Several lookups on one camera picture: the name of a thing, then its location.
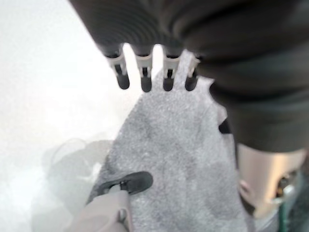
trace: gray felt cloth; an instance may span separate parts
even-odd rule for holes
[[[106,181],[149,171],[153,186],[131,197],[135,232],[276,232],[276,215],[254,221],[242,209],[233,139],[218,131],[225,111],[211,99],[210,79],[184,89],[190,58],[184,52],[171,92],[162,89],[160,73],[141,96],[89,200]]]

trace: dark gray fabric sleeve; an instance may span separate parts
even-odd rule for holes
[[[203,57],[235,140],[286,152],[309,142],[309,0],[159,0],[165,32]]]

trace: green cable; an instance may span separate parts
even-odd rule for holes
[[[287,232],[287,219],[284,203],[279,207],[279,232]]]

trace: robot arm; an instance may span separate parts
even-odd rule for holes
[[[237,147],[239,193],[263,217],[293,193],[309,141],[309,0],[71,0],[119,86],[129,87],[122,44],[136,54],[145,92],[151,50],[164,46],[163,87],[172,89],[183,48],[211,77]]]

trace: white background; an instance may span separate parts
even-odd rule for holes
[[[115,139],[141,95],[134,55],[124,49],[126,91],[67,1],[0,0],[0,231],[60,231],[69,222],[46,173],[85,143]],[[153,76],[162,67],[158,46],[154,58]],[[106,152],[82,178],[94,181]],[[62,169],[63,178],[73,168]],[[80,207],[90,189],[76,191]],[[52,211],[57,218],[46,216]]]

